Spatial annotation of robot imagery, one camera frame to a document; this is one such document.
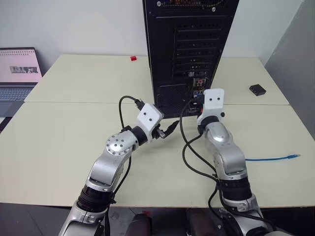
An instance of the white wall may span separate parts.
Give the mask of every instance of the white wall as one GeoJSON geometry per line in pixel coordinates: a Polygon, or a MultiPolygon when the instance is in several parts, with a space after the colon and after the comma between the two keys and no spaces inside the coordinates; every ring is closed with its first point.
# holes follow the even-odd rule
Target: white wall
{"type": "MultiPolygon", "coordinates": [[[[225,57],[266,63],[302,0],[240,0],[225,57]]],[[[142,0],[0,0],[0,47],[35,47],[45,72],[62,53],[146,55],[142,0]]]]}

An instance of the gray floor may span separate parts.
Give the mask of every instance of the gray floor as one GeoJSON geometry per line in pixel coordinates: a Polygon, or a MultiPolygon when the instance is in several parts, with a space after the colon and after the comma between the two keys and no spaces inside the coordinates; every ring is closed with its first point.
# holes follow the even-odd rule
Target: gray floor
{"type": "MultiPolygon", "coordinates": [[[[111,207],[109,219],[112,236],[124,236],[135,214],[147,211],[152,218],[154,236],[186,236],[184,208],[111,207]]],[[[56,236],[69,209],[0,203],[0,235],[56,236]]]]}

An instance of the table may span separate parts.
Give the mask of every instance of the table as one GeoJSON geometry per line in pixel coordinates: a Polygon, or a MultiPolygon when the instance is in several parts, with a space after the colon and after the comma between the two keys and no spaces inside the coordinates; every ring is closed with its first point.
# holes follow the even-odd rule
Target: table
{"type": "MultiPolygon", "coordinates": [[[[248,162],[252,191],[261,207],[314,206],[315,142],[288,105],[225,105],[223,120],[246,157],[296,159],[248,162]]],[[[123,104],[126,124],[138,110],[123,104]]],[[[163,120],[166,127],[173,119],[163,120]]],[[[197,135],[195,118],[185,118],[187,136],[197,135]]],[[[120,130],[117,104],[25,103],[0,134],[0,202],[71,206],[108,136],[120,130]]],[[[143,145],[133,155],[128,178],[116,196],[120,207],[207,207],[214,183],[182,161],[177,128],[167,140],[143,145]]],[[[203,141],[193,144],[207,154],[203,141]]],[[[189,151],[188,162],[207,167],[189,151]]],[[[218,196],[213,206],[220,207],[218,196]]]]}
{"type": "MultiPolygon", "coordinates": [[[[212,88],[225,90],[225,104],[289,104],[258,58],[222,58],[212,88]],[[254,96],[255,84],[267,93],[254,96]]],[[[123,95],[154,102],[148,57],[62,55],[26,102],[117,103],[123,95]]]]}

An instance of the computer back panel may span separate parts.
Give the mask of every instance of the computer back panel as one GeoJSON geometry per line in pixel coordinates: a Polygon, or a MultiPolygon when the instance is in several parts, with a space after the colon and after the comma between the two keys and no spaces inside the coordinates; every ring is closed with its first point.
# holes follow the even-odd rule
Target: computer back panel
{"type": "MultiPolygon", "coordinates": [[[[154,99],[165,118],[210,88],[238,2],[143,0],[154,99]]],[[[191,104],[184,115],[200,108],[191,104]]]]}

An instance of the computer tower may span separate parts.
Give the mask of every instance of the computer tower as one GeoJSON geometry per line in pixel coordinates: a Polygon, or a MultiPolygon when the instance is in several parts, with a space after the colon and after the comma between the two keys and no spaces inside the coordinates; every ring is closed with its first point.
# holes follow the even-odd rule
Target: computer tower
{"type": "MultiPolygon", "coordinates": [[[[165,118],[211,86],[239,0],[143,0],[155,105],[165,118]]],[[[191,104],[185,116],[200,114],[191,104]]]]}

